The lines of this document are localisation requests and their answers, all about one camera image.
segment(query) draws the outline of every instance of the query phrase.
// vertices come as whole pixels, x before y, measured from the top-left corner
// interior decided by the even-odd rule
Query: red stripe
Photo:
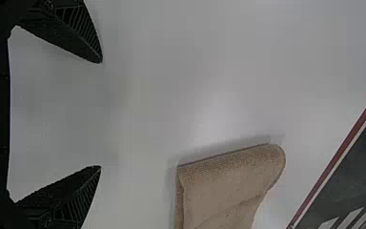
[[[345,153],[347,147],[350,145],[352,140],[355,138],[356,134],[361,129],[361,127],[363,126],[365,121],[366,121],[366,109],[364,110],[361,117],[356,122],[353,129],[347,135],[346,139],[343,141],[343,143],[341,143],[340,147],[338,148],[337,152],[335,153],[335,156],[332,158],[329,165],[323,171],[322,175],[320,176],[319,180],[314,185],[314,188],[311,190],[310,194],[305,198],[304,202],[301,204],[298,211],[295,213],[295,216],[291,220],[290,224],[287,226],[287,229],[292,229],[291,226],[294,225],[296,223],[296,221],[301,217],[302,212],[305,210],[307,205],[311,202],[313,196],[316,194],[317,190],[322,185],[323,181],[334,169],[335,165],[340,160],[341,156]]]

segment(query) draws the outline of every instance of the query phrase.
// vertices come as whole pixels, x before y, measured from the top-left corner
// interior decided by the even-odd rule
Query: white surface
[[[366,106],[366,1],[87,5],[102,65],[12,33],[11,196],[100,164],[84,228],[172,229],[178,163],[273,142],[254,228],[285,228]]]

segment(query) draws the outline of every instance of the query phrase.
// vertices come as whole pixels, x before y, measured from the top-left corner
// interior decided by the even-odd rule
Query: black plastic part
[[[16,205],[37,229],[79,229],[100,179],[100,166],[87,167],[19,200]]]
[[[38,0],[19,26],[93,63],[103,60],[96,29],[82,0]]]

